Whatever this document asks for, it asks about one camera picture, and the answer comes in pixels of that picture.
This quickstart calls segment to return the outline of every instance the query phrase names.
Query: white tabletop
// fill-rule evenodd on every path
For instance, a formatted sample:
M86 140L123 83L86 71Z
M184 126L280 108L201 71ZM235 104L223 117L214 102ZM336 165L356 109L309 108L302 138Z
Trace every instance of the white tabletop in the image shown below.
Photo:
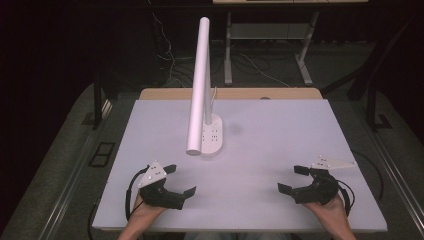
M214 158L186 155L189 111L190 100L135 103L93 227L117 230L126 225L125 191L131 178L157 159L162 166L177 165L165 188L197 190L183 210L165 211L151 231L322 231L310 211L278 192L277 183L311 184L312 178L295 174L293 166L310 166L320 155L354 161L326 100L215 100L213 112L223 119L224 143ZM386 231L359 168L330 174L355 191L352 229Z

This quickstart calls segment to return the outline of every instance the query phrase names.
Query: hand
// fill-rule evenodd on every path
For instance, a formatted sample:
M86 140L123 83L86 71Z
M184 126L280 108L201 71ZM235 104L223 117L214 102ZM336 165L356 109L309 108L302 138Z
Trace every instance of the hand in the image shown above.
M140 195L137 194L134 210L128 220L127 226L119 235L118 240L136 240L166 210L163 207L152 207L146 203L142 203L142 201Z
M311 210L320 221L321 225L335 240L355 240L346 216L342 199L336 195L326 205L320 203L305 203L306 208Z

